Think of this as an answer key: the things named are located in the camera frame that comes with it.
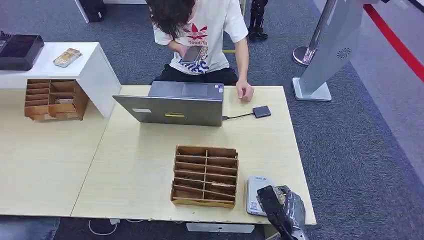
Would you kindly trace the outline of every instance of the qr code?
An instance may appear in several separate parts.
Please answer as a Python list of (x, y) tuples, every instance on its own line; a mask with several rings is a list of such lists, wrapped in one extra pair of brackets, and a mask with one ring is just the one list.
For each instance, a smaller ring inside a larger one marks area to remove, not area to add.
[(258, 209), (258, 203), (257, 202), (254, 202), (254, 201), (251, 201), (250, 202), (250, 208), (251, 209)]

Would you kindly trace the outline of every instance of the person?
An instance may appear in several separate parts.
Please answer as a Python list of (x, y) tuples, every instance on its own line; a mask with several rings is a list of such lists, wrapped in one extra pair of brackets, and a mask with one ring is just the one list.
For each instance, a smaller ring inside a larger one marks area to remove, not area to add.
[[(223, 83), (235, 85), (238, 98), (249, 102), (249, 34), (239, 0), (147, 0), (154, 39), (174, 52), (156, 81)], [(224, 32), (235, 45), (238, 76), (222, 51)], [(194, 63), (182, 63), (187, 49), (203, 46)]]

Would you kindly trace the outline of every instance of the black adapter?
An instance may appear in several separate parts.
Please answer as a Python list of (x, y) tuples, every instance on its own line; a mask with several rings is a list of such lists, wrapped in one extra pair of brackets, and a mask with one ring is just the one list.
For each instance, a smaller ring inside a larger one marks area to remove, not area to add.
[(259, 107), (253, 108), (253, 114), (255, 118), (259, 119), (259, 118), (271, 116), (271, 111), (268, 108), (268, 106), (259, 106)]

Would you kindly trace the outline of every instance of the metal pole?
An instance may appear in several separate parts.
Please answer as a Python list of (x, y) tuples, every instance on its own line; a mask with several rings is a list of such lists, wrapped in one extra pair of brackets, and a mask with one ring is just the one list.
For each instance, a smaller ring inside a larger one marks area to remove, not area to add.
[(315, 52), (317, 51), (320, 35), (324, 28), (327, 26), (327, 21), (333, 11), (336, 0), (327, 0), (324, 9), (322, 10), (321, 17), (316, 25), (315, 32), (313, 32), (312, 39), (309, 46), (298, 46), (293, 50), (293, 61), (301, 66), (307, 67), (311, 63)]

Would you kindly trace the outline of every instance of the white cord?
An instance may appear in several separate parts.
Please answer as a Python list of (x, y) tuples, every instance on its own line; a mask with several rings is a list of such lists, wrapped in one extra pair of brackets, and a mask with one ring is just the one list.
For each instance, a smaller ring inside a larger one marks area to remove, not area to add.
[(130, 223), (140, 223), (140, 222), (143, 222), (144, 220), (138, 220), (138, 221), (134, 221), (134, 220), (129, 220), (129, 219), (126, 219), (128, 222), (130, 222)]
[(111, 234), (113, 234), (113, 233), (117, 230), (117, 227), (118, 227), (118, 224), (117, 224), (117, 223), (115, 223), (115, 228), (113, 229), (113, 231), (111, 231), (111, 232), (109, 232), (109, 233), (97, 233), (97, 232), (95, 232), (95, 231), (93, 231), (93, 230), (92, 230), (91, 222), (92, 222), (92, 220), (91, 220), (91, 219), (90, 219), (90, 220), (88, 220), (88, 228), (90, 229), (90, 231), (91, 231), (94, 235), (98, 235), (98, 236), (108, 236), (108, 235), (111, 235)]

